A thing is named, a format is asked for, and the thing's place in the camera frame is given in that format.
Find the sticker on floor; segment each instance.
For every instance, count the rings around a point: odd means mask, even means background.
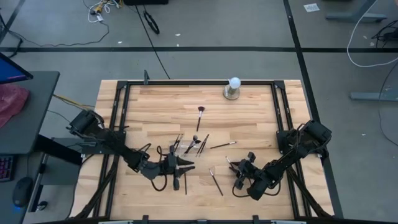
[[[319,11],[319,7],[316,3],[304,5],[304,8],[307,12]]]

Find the monitor screen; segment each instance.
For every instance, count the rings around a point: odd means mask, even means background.
[[[0,53],[0,84],[32,79],[33,76]]]

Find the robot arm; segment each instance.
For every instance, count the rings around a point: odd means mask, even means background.
[[[170,146],[168,154],[161,154],[160,152],[159,162],[148,161],[148,153],[128,148],[117,132],[104,128],[103,118],[94,111],[82,111],[67,129],[71,134],[83,139],[95,139],[102,146],[120,155],[132,170],[141,172],[149,180],[155,179],[158,175],[167,174],[172,174],[175,178],[178,178],[184,172],[195,168],[183,167],[177,169],[177,166],[191,165],[193,162],[177,157],[174,154],[174,146]]]
[[[283,178],[284,172],[299,159],[319,150],[323,151],[323,156],[327,156],[325,146],[330,139],[331,131],[316,121],[309,121],[301,129],[290,130],[279,141],[279,147],[288,148],[287,153],[278,160],[268,162],[262,169],[252,164],[256,159],[252,152],[249,153],[248,160],[232,162],[237,167],[230,167],[237,177],[234,186],[242,189],[245,178],[254,179],[247,192],[251,198],[259,200],[266,189],[273,189]]]

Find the desk leg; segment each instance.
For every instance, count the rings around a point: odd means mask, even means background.
[[[42,135],[37,137],[34,150],[44,152],[50,156],[63,159],[64,161],[76,164],[78,166],[81,165],[82,158],[80,152],[69,149]]]
[[[334,19],[344,22],[358,22],[362,15],[373,5],[376,0],[367,0],[357,12],[334,12],[328,13],[326,19]],[[387,19],[383,14],[366,13],[362,22],[381,22]]]
[[[36,212],[37,204],[39,203],[40,195],[42,194],[43,185],[41,184],[41,181],[48,158],[49,155],[44,154],[42,161],[40,162],[39,173],[37,174],[37,178],[33,186],[32,195],[30,196],[29,204],[27,206],[27,212]]]
[[[398,92],[395,93],[382,93],[380,96],[379,93],[366,93],[366,92],[352,92],[349,96],[352,100],[373,100],[373,101],[391,101],[398,102]]]

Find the wooden tabletop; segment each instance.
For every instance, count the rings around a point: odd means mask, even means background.
[[[98,93],[96,112],[104,118],[106,125],[109,125],[116,83],[117,80],[103,80]],[[302,85],[300,80],[286,80],[285,85],[294,126],[297,127],[310,119]],[[207,134],[210,136],[204,153],[200,157],[189,158],[195,162],[196,168],[187,172],[187,195],[183,177],[180,179],[180,190],[173,190],[172,177],[169,177],[166,189],[157,192],[149,180],[128,168],[121,159],[111,219],[140,220],[143,215],[149,215],[151,220],[250,220],[253,215],[259,215],[260,219],[293,218],[286,178],[282,179],[282,189],[275,197],[264,195],[255,201],[250,197],[237,198],[232,195],[235,177],[228,169],[225,156],[231,161],[240,161],[251,151],[257,157],[255,165],[263,167],[267,162],[279,158],[280,154],[275,137],[277,123],[271,88],[262,85],[242,86],[241,96],[234,101],[224,98],[223,88],[217,85],[131,87],[126,116],[126,125],[129,126],[126,129],[126,145],[137,149],[148,142],[152,143],[148,151],[151,161],[159,159],[156,146],[167,149],[177,134],[184,134],[186,140],[191,140],[194,134],[200,140]],[[278,94],[279,104],[283,108],[279,91]],[[121,102],[116,124],[120,120]],[[204,106],[206,110],[199,132],[196,132],[198,106]],[[284,113],[282,117],[287,129]],[[238,143],[210,149],[211,146],[231,141]],[[81,168],[72,216],[84,207],[96,190],[101,162],[102,156],[93,156]],[[309,155],[302,159],[302,165],[307,188],[325,211],[333,214],[320,159]],[[208,169],[215,174],[223,197]],[[163,177],[155,179],[158,188],[163,183]],[[236,190],[236,194],[246,194],[247,187],[249,183],[245,182],[244,190]],[[275,190],[267,189],[266,192],[273,193]],[[299,190],[297,193],[300,213],[304,214]]]

